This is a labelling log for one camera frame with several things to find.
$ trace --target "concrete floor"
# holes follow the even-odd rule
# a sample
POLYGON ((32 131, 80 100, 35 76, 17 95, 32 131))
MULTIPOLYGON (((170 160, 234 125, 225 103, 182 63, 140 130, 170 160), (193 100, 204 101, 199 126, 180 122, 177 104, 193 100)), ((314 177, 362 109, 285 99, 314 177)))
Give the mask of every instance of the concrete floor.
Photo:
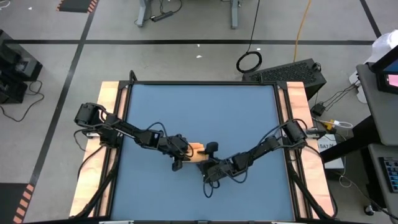
MULTIPOLYGON (((57 12, 59 0, 12 0, 0 11, 0 29, 17 40, 74 40, 36 42, 23 47, 36 57, 44 68, 39 80, 44 82, 45 99, 34 106, 21 123, 0 116, 0 182, 28 183, 40 151, 49 142, 43 168, 38 179, 25 222, 67 218, 76 187, 76 173, 82 161, 81 152, 72 137, 77 129, 73 122, 82 102, 96 102, 102 81, 125 80, 131 69, 140 80, 240 80, 235 69, 237 59, 247 44, 225 44, 227 40, 248 40, 257 1, 244 0, 239 8, 239 27, 230 29, 229 3, 218 0, 184 0, 182 10, 160 22, 149 21, 141 29, 134 25, 139 1, 100 0, 92 23, 88 14, 57 12), (83 29, 87 25, 88 33, 83 29), (219 44, 84 44, 84 40, 220 40, 219 44), (61 92, 70 82, 65 101, 61 92), (54 111, 61 110, 58 119, 54 111)), ((398 2, 366 0, 380 32, 398 27, 398 2)), ((306 0, 261 1, 256 40, 294 40, 306 0)), ((178 1, 165 7, 178 7, 178 1)), ((152 11, 159 13, 159 3, 152 11)), ((376 40, 375 32, 360 0, 313 1, 302 30, 302 40, 316 41, 298 47, 297 59, 313 58, 321 63, 327 84, 320 90, 318 101, 346 88, 355 66, 371 54, 369 44, 352 45, 345 40, 376 40)), ((262 68, 293 60, 294 45, 263 44, 262 68)), ((249 66, 254 58, 243 62, 249 66)), ((347 94, 322 118, 357 124, 369 115, 367 105, 360 103, 355 92, 347 94)), ((15 117, 35 100, 26 96, 21 105, 7 105, 15 117)), ((359 169, 353 166, 350 172, 359 169)), ((344 189, 330 182, 342 220, 388 223, 384 214, 368 217, 362 212, 367 201, 355 189, 344 189)))

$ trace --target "black keyboard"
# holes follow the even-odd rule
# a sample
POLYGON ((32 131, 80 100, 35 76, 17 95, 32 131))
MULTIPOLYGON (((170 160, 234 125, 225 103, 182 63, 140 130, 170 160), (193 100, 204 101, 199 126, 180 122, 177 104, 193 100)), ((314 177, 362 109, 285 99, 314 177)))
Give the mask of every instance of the black keyboard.
POLYGON ((398 158, 379 157, 390 192, 398 193, 398 158))
POLYGON ((259 71, 257 74, 250 76, 250 81, 258 82, 260 75, 264 81, 291 81, 311 84, 317 80, 313 75, 313 68, 309 67, 306 62, 259 71))

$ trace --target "wooden board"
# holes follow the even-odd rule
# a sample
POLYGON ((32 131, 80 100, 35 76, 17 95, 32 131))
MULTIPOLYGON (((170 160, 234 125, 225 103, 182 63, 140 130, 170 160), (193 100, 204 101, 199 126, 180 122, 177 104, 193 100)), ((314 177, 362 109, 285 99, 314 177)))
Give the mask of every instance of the wooden board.
MULTIPOLYGON (((101 91, 98 97, 98 104, 104 105, 108 111, 113 111, 116 94, 118 92, 119 82, 103 82, 101 86, 101 91)), ((290 104, 292 107, 293 117, 300 118, 304 120, 308 127, 312 127, 312 119, 310 115, 310 110, 308 107, 307 97, 304 91, 304 85, 300 82, 289 82, 287 83, 290 104)), ((287 111, 285 108, 283 92, 280 91, 280 98, 282 104, 282 112, 284 118, 287 119, 287 111)), ((126 101, 126 92, 123 92, 121 99, 121 107, 119 110, 119 117, 122 116, 123 106, 126 101)), ((318 150, 318 145, 316 140, 308 140, 308 144, 318 150)), ((98 139, 88 140, 86 152, 84 158, 89 156, 99 147, 98 139)), ((75 191, 75 197, 72 203, 72 209, 70 215, 75 215, 80 212, 87 202, 90 200, 92 195, 96 192, 102 171, 102 166, 105 157, 105 150, 97 153, 93 156, 82 168, 80 173, 80 178, 75 191)), ((114 152, 111 154, 111 162, 109 167, 113 162, 114 152)), ((331 199, 329 195, 329 190, 326 182, 325 173, 323 171, 321 159, 311 150, 304 149, 302 151, 302 163, 305 178, 307 181, 307 187, 312 195, 315 197, 317 202, 322 206, 322 208, 327 212, 327 214, 333 214, 333 206, 331 204, 331 199)), ((305 217, 305 207, 303 202, 303 196, 300 190, 297 189, 297 197, 299 203, 300 216, 305 217)), ((100 215, 105 215, 106 203, 108 202, 109 187, 103 195, 103 202, 101 204, 100 215)))

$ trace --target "yellow cable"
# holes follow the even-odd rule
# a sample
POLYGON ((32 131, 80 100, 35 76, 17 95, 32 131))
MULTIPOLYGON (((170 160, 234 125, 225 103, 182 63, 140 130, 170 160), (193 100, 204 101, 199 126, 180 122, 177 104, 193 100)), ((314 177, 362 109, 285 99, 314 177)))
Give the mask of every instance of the yellow cable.
POLYGON ((297 45, 298 45, 298 43, 299 43, 301 28, 303 27, 303 24, 304 24, 304 21, 305 21, 305 17, 307 16, 308 9, 310 8, 310 5, 311 5, 311 1, 312 1, 312 0, 308 0, 307 8, 305 9, 305 12, 304 12, 304 15, 303 15, 303 19, 301 20, 300 28, 298 28, 298 33, 297 33, 297 38, 296 38, 296 44, 294 45, 294 58, 293 58, 293 62, 296 61, 297 45))

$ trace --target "blue tabletop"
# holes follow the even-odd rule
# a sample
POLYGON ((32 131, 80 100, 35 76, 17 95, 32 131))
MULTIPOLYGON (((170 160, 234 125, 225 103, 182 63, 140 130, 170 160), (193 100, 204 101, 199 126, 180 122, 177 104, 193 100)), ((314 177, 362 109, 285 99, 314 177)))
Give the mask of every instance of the blue tabletop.
MULTIPOLYGON (((204 145, 216 141, 220 159, 251 149, 279 124, 272 86, 135 84, 130 101, 127 122, 144 129, 160 121, 169 135, 204 145)), ((294 219, 282 150, 256 160, 243 184, 221 179, 212 198, 204 196, 195 164, 173 172, 172 163, 124 138, 111 219, 294 219)))

